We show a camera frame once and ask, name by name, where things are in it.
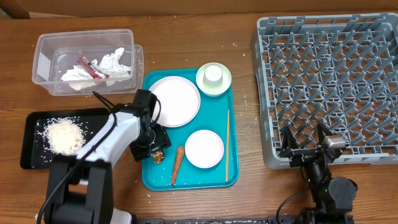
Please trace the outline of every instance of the metal grid rack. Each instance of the metal grid rack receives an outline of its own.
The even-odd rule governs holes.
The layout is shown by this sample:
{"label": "metal grid rack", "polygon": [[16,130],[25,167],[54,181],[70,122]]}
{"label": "metal grid rack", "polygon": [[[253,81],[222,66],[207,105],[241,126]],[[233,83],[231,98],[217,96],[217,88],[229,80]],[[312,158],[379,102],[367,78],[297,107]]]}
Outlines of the metal grid rack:
{"label": "metal grid rack", "polygon": [[318,144],[318,122],[347,142],[334,164],[398,163],[397,26],[393,13],[258,20],[251,45],[268,167],[289,167],[278,156],[284,125],[305,149]]}

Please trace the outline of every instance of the transparent container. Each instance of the transparent container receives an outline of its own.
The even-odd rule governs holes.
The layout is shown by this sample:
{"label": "transparent container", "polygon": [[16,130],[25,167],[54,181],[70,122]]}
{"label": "transparent container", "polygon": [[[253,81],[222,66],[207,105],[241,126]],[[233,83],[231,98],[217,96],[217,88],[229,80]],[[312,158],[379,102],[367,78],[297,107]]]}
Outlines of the transparent container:
{"label": "transparent container", "polygon": [[[74,65],[78,65],[78,52],[100,64],[104,55],[114,53],[120,47],[124,53],[119,64],[131,66],[128,77],[90,80],[62,81],[61,77]],[[129,29],[89,30],[44,34],[37,41],[33,60],[32,81],[41,85],[53,96],[89,95],[97,91],[101,94],[130,93],[142,88],[144,76],[144,54],[140,45],[134,45]],[[108,86],[105,81],[116,81]],[[97,85],[74,90],[69,84]]]}

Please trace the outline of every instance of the blue tray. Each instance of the blue tray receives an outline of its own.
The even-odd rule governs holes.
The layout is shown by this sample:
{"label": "blue tray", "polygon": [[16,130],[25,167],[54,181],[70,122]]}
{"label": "blue tray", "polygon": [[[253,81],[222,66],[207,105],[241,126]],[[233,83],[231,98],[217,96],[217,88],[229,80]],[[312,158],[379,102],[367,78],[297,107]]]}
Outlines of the blue tray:
{"label": "blue tray", "polygon": [[[169,76],[187,78],[196,85],[195,77],[198,69],[158,70],[149,73],[144,80],[144,89],[148,90],[157,80]],[[238,146],[236,144],[236,128],[232,89],[229,88],[221,96],[206,96],[200,90],[201,105],[198,114],[188,124],[179,128],[166,128],[172,146],[164,149],[165,159],[155,164],[152,159],[142,161],[142,181],[151,190],[202,189],[208,187],[229,187],[239,177]],[[229,124],[229,180],[225,182],[226,153],[222,160],[212,168],[201,169],[192,165],[187,157],[182,161],[175,186],[170,181],[174,166],[175,153],[179,146],[184,146],[189,135],[201,129],[217,133],[226,146],[227,112],[230,113]]]}

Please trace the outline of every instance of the pile of white grains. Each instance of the pile of white grains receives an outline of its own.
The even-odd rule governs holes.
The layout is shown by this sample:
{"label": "pile of white grains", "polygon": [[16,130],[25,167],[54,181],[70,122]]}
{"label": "pile of white grains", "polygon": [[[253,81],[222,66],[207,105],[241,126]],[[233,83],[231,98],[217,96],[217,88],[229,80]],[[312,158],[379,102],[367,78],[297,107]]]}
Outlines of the pile of white grains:
{"label": "pile of white grains", "polygon": [[48,122],[42,136],[48,140],[49,150],[69,156],[86,143],[83,130],[73,121],[73,118],[52,118]]}

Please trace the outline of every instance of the wooden table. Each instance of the wooden table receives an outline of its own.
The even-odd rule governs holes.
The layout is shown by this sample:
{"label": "wooden table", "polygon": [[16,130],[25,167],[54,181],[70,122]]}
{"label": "wooden table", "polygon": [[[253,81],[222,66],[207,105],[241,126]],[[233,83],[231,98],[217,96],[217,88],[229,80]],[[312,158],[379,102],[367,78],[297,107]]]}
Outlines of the wooden table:
{"label": "wooden table", "polygon": [[[260,17],[288,15],[297,14],[0,21],[0,222],[33,223],[45,200],[49,171],[19,166],[26,116],[33,111],[103,106],[94,97],[51,96],[32,83],[37,39],[46,33],[95,29],[131,29],[135,43],[144,48],[146,74],[158,69],[198,68],[208,62],[222,63],[233,74],[241,170],[238,181],[225,189],[152,192],[142,183],[141,163],[134,162],[126,151],[113,170],[115,206],[139,218],[274,215],[280,203],[304,189],[306,183],[298,170],[271,170],[262,161],[250,40]],[[111,101],[123,103],[133,98],[133,94],[109,96]],[[359,185],[352,212],[357,223],[397,223],[398,166],[346,165],[331,170],[334,176],[353,179]],[[286,204],[281,214],[296,214],[311,203],[310,194],[303,195]]]}

